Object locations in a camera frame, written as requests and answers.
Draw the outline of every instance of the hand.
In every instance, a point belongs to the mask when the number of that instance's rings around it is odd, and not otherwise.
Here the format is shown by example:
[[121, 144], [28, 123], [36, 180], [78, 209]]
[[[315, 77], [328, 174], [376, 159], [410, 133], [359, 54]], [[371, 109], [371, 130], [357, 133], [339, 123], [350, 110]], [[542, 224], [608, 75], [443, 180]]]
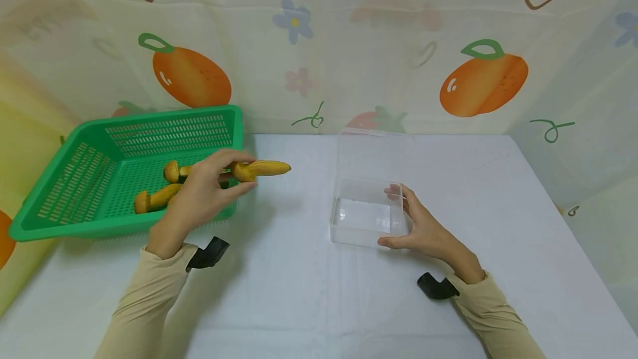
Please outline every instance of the hand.
[[[448, 263], [454, 273], [467, 284], [475, 284], [483, 280], [485, 272], [476, 255], [432, 216], [410, 188], [402, 185], [402, 190], [403, 211], [413, 221], [412, 230], [406, 236], [381, 237], [377, 243], [391, 249], [413, 249], [441, 259]], [[399, 188], [393, 185], [386, 188], [385, 192], [391, 199], [399, 194]]]
[[180, 192], [173, 198], [164, 217], [151, 228], [146, 250], [160, 258], [171, 258], [193, 229], [209, 222], [228, 204], [255, 188], [255, 182], [239, 183], [222, 189], [225, 168], [233, 161], [253, 162], [245, 152], [223, 148], [193, 165]]

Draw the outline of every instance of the clear plastic box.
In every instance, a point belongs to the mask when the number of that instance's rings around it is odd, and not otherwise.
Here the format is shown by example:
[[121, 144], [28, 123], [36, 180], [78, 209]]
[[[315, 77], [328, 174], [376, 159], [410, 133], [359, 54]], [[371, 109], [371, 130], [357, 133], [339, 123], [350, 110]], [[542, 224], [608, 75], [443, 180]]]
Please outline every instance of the clear plastic box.
[[399, 183], [413, 150], [414, 136], [408, 134], [352, 128], [341, 131], [331, 241], [381, 248], [379, 237], [407, 234]]

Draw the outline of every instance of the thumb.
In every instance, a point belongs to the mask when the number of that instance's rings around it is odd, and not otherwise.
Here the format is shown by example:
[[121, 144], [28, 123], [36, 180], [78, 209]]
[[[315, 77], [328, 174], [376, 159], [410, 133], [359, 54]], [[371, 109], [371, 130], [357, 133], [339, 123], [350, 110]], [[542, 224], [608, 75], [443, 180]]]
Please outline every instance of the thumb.
[[247, 192], [251, 191], [253, 188], [257, 186], [256, 182], [243, 182], [239, 183], [237, 186], [232, 186], [230, 188], [224, 189], [224, 195], [229, 200], [238, 199], [240, 196], [243, 196]]
[[399, 248], [413, 248], [414, 247], [414, 238], [407, 234], [406, 236], [390, 236], [390, 237], [379, 237], [377, 240], [377, 244], [383, 247], [388, 247], [391, 249], [399, 249]]

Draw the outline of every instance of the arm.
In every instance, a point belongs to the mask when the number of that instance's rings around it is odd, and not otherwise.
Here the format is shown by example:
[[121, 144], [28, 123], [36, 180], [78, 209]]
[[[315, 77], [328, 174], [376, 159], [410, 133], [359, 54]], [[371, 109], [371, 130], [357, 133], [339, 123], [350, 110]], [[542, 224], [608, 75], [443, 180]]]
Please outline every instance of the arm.
[[219, 150], [196, 163], [163, 219], [151, 228], [148, 244], [129, 287], [113, 313], [96, 359], [155, 359], [169, 310], [186, 279], [197, 247], [184, 244], [188, 233], [256, 186], [222, 189], [219, 174], [233, 161], [255, 161], [246, 153]]
[[[391, 187], [386, 192], [396, 194], [395, 190]], [[403, 186], [403, 196], [403, 208], [414, 222], [412, 230], [406, 236], [379, 238], [379, 245], [419, 250], [448, 263], [454, 271], [448, 280], [460, 292], [456, 304], [492, 359], [545, 358], [492, 276], [483, 271], [477, 255], [442, 227], [410, 188]]]

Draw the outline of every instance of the black wrist band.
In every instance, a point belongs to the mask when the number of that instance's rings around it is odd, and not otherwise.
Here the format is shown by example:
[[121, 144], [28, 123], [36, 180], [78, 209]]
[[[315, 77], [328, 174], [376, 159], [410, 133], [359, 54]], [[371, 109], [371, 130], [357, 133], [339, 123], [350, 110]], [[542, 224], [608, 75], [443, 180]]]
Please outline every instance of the black wrist band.
[[219, 262], [226, 249], [230, 246], [219, 237], [213, 237], [205, 249], [197, 248], [197, 252], [188, 262], [188, 268], [203, 269], [215, 266]]
[[450, 280], [445, 278], [441, 282], [438, 282], [429, 272], [423, 274], [423, 276], [416, 281], [416, 284], [431, 300], [446, 300], [453, 296], [461, 295], [456, 287], [454, 287], [454, 284], [450, 283]]

